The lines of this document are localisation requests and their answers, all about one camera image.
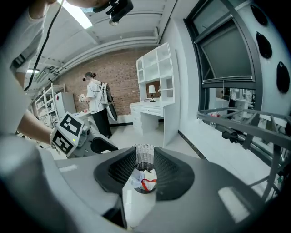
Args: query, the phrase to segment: window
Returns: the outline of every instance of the window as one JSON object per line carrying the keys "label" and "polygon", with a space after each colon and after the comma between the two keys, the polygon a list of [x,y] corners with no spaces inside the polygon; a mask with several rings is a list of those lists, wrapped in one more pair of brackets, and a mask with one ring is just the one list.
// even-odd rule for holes
{"label": "window", "polygon": [[[236,9],[244,0],[200,0],[185,19],[199,72],[199,110],[237,107],[260,110],[262,74],[256,44]],[[225,110],[221,114],[230,114]],[[252,115],[228,116],[248,121]],[[257,118],[251,121],[257,125]],[[244,135],[248,148],[249,135]]]}
{"label": "window", "polygon": [[237,27],[230,21],[209,35],[199,45],[213,72],[212,78],[251,78],[251,64],[246,46]]}
{"label": "window", "polygon": [[228,13],[228,9],[220,0],[210,1],[204,9],[195,16],[193,23],[199,34]]}
{"label": "window", "polygon": [[[209,88],[209,109],[237,107],[241,109],[254,109],[256,91],[238,88]],[[221,115],[232,113],[231,110],[220,111]],[[253,114],[242,112],[228,117],[239,122],[245,122]]]}

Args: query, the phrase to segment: ceiling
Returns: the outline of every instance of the ceiling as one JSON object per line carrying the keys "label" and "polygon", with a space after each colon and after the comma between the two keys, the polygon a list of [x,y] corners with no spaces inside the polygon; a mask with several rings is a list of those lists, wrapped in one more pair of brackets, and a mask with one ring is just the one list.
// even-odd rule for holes
{"label": "ceiling", "polygon": [[[109,24],[110,18],[105,14],[106,11],[88,12],[85,14],[93,24],[88,29],[84,29],[63,8],[55,20],[37,66],[39,74],[45,70],[54,75],[36,75],[27,94],[34,99],[38,91],[50,83],[48,77],[54,80],[59,74],[92,57],[122,48],[159,43],[176,2],[177,0],[132,0],[134,9],[124,16],[117,26]],[[58,8],[59,4],[55,3],[47,13],[45,33],[40,47]],[[36,58],[37,56],[31,60],[31,69]],[[31,74],[26,74],[25,85],[28,84],[30,76]]]}

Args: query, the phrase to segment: desk drawer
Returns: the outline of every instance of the desk drawer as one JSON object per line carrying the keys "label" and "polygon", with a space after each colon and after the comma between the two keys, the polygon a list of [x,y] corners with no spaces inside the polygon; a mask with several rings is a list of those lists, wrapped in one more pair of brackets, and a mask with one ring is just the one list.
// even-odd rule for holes
{"label": "desk drawer", "polygon": [[131,112],[139,112],[139,107],[138,106],[130,106]]}
{"label": "desk drawer", "polygon": [[137,122],[133,121],[133,128],[135,131],[142,134],[141,123],[138,124]]}
{"label": "desk drawer", "polygon": [[139,116],[132,115],[132,122],[133,123],[136,122],[136,123],[140,124],[140,115]]}
{"label": "desk drawer", "polygon": [[163,117],[164,116],[164,109],[162,107],[145,107],[142,106],[140,108],[140,112],[148,113],[156,116]]}
{"label": "desk drawer", "polygon": [[140,118],[140,112],[139,111],[133,111],[133,110],[131,110],[131,115],[132,115],[132,117],[138,117],[138,118]]}

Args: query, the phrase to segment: table lamp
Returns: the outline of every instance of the table lamp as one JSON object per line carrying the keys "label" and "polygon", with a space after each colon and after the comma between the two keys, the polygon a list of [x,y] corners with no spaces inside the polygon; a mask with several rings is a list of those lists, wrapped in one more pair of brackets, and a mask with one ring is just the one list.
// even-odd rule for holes
{"label": "table lamp", "polygon": [[155,102],[154,101],[154,95],[153,93],[155,93],[156,90],[155,90],[155,86],[154,85],[149,85],[149,93],[151,94],[151,101],[150,102]]}

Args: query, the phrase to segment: camera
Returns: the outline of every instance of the camera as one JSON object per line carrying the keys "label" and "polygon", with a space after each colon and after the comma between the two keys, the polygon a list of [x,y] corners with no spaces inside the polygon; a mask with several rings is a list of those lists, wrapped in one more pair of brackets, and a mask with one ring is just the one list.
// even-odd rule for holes
{"label": "camera", "polygon": [[112,8],[109,11],[107,11],[106,14],[110,15],[110,18],[112,21],[112,23],[110,24],[112,25],[118,24],[119,20],[133,9],[133,4],[131,0],[119,0],[119,1],[111,0],[110,2],[105,4],[103,7],[94,8],[93,11],[95,13],[101,12],[109,6],[112,6]]}

